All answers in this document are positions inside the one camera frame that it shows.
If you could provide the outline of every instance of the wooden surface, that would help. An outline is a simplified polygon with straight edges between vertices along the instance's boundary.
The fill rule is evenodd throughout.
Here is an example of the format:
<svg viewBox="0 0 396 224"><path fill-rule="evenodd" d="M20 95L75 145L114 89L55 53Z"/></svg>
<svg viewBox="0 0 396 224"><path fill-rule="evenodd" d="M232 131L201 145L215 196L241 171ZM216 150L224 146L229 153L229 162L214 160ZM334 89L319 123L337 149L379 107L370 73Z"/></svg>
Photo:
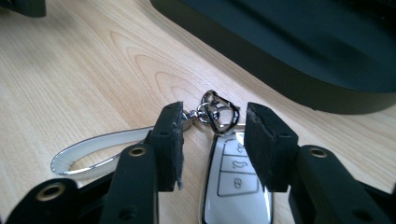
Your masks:
<svg viewBox="0 0 396 224"><path fill-rule="evenodd" d="M283 97L156 11L149 0L47 2L48 16L0 12L0 215L55 177L60 150L103 133L153 125L161 109L194 109L208 90L242 107L268 105L300 136L332 150L360 181L391 192L396 180L396 106L341 116ZM198 223L212 140L185 133L185 188L160 194L162 223ZM83 167L113 155L105 150ZM276 195L276 223L292 223Z"/></svg>

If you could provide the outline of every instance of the car key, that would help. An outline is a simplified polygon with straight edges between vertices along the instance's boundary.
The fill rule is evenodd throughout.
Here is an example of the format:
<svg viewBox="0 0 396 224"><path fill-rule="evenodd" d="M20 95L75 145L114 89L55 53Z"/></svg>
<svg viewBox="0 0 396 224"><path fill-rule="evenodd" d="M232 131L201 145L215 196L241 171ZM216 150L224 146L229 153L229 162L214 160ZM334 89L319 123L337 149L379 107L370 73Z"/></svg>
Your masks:
<svg viewBox="0 0 396 224"><path fill-rule="evenodd" d="M202 223L271 223L272 194L264 190L250 163L244 132L216 135L210 159L202 195Z"/></svg>

